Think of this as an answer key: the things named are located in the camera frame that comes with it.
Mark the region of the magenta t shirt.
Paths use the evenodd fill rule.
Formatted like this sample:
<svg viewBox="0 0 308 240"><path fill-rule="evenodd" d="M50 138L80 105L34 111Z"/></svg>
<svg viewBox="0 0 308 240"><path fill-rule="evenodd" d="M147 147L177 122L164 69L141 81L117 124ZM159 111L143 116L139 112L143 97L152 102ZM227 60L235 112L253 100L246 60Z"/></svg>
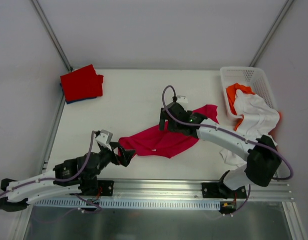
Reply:
<svg viewBox="0 0 308 240"><path fill-rule="evenodd" d="M168 121L164 122L163 130L159 125L152 126L132 136L119 138L119 144L126 150L134 150L140 157L160 156L172 158L198 142L194 136L186 136L178 132L170 132Z"/></svg>

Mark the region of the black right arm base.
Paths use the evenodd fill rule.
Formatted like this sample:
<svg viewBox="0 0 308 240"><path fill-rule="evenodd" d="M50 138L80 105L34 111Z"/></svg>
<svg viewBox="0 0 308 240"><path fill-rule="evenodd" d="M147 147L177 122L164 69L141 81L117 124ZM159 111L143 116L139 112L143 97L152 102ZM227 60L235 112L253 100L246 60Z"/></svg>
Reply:
<svg viewBox="0 0 308 240"><path fill-rule="evenodd" d="M201 192L203 198L207 199L246 199L247 197L245 186L230 190L218 182L202 182Z"/></svg>

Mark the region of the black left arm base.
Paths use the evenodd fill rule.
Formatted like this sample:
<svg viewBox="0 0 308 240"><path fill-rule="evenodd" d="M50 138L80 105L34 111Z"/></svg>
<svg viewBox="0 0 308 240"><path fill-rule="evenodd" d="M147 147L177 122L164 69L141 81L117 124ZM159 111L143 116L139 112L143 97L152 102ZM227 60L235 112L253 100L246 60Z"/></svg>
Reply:
<svg viewBox="0 0 308 240"><path fill-rule="evenodd" d="M80 196L93 196L93 197L111 197L113 195L114 181L113 180L98 180L97 178L83 180L79 187Z"/></svg>

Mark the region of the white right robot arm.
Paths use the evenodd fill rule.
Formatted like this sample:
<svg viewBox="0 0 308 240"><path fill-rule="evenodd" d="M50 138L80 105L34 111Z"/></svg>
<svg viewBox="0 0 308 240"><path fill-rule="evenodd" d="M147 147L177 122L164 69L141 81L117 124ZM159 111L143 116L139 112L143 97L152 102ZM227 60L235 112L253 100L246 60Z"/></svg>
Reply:
<svg viewBox="0 0 308 240"><path fill-rule="evenodd" d="M208 188L213 198L233 198L239 188L252 183L267 187L281 164L270 137L262 135L248 140L201 113L185 110L177 102L161 108L159 129L211 142L245 161L244 166L226 171L214 187Z"/></svg>

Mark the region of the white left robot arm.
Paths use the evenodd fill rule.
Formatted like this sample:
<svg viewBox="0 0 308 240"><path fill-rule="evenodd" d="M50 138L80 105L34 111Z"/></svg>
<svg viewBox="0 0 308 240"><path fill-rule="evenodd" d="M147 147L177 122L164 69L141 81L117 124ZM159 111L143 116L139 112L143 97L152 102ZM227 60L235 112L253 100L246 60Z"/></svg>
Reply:
<svg viewBox="0 0 308 240"><path fill-rule="evenodd" d="M97 176L108 164L127 167L135 150L118 142L97 143L99 152L65 160L53 169L26 180L1 181L0 210L18 212L40 200L60 195L91 196L100 192Z"/></svg>

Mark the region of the orange t shirt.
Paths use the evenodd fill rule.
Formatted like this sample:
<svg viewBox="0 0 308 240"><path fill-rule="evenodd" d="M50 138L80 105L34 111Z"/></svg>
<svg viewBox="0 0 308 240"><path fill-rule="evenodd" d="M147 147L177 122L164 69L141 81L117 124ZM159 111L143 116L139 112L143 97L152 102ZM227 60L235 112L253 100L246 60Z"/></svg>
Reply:
<svg viewBox="0 0 308 240"><path fill-rule="evenodd" d="M234 103L235 103L235 96L236 96L236 91L241 90L244 94L248 95L255 95L255 93L252 91L251 87L249 86L244 86L239 83L235 83L233 85L230 85L226 88L226 94L229 102L229 107L231 110L231 113L234 114L235 116L237 115L236 110L234 108Z"/></svg>

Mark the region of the folded red t shirt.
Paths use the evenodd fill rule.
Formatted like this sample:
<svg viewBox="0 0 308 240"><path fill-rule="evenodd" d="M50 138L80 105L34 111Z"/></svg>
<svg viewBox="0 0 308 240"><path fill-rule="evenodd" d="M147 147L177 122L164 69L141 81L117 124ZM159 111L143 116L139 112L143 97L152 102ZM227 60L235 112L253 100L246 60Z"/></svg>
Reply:
<svg viewBox="0 0 308 240"><path fill-rule="evenodd" d="M97 74L92 64L60 76L65 97L68 101L103 95L104 76Z"/></svg>

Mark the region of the white t shirt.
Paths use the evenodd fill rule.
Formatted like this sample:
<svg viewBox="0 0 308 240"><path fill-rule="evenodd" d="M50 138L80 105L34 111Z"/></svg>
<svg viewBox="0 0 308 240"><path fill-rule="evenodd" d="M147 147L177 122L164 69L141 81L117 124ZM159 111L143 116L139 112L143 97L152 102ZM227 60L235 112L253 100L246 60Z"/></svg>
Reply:
<svg viewBox="0 0 308 240"><path fill-rule="evenodd" d="M270 108L259 95L245 94L241 90L236 91L234 108L237 121L234 130L248 138L260 138L266 135L270 138L272 130L276 128L280 115L278 111Z"/></svg>

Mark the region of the white perforated plastic basket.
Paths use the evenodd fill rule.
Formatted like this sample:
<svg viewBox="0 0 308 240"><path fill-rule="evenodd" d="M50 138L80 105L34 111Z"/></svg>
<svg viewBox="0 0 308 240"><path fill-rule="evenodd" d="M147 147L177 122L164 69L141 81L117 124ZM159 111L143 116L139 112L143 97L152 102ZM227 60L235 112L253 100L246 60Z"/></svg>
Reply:
<svg viewBox="0 0 308 240"><path fill-rule="evenodd" d="M220 68L220 78L227 116L231 121L241 119L241 116L234 115L231 112L226 92L226 88L235 83L251 87L251 90L263 98L270 108L278 110L267 76L262 69L245 66L224 66Z"/></svg>

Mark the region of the aluminium mounting rail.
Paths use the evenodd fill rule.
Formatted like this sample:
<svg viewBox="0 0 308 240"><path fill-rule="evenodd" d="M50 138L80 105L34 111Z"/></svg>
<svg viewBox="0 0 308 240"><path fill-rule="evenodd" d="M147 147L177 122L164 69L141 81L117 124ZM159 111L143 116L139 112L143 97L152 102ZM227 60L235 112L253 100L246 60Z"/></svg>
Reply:
<svg viewBox="0 0 308 240"><path fill-rule="evenodd" d="M207 180L113 179L109 191L116 199L203 200L202 184ZM272 181L267 187L251 184L245 192L250 201L293 202L291 187L285 181Z"/></svg>

